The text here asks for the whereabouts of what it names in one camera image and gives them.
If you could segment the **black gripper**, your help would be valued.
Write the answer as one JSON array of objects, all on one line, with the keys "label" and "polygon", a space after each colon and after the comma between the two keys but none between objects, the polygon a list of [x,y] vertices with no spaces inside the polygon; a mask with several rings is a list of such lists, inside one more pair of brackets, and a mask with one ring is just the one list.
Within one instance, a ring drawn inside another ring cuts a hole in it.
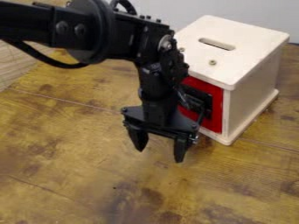
[{"label": "black gripper", "polygon": [[124,126],[139,151],[148,134],[174,140],[174,159],[182,163],[187,150],[199,142],[199,124],[179,110],[178,88],[188,77],[188,64],[178,49],[163,49],[155,59],[135,63],[139,76],[140,106],[121,109]]}]

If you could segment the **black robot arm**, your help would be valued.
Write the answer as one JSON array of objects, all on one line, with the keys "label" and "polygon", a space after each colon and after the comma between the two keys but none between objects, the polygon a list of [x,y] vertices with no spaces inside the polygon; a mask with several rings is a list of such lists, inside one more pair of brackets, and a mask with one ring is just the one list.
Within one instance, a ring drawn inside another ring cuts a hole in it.
[{"label": "black robot arm", "polygon": [[131,141],[143,150],[149,134],[170,137],[174,159],[183,161],[199,124],[179,110],[188,104],[182,86],[188,64],[167,24],[139,16],[127,0],[71,0],[64,7],[0,1],[0,39],[60,68],[107,59],[133,62],[141,104],[121,108]]}]

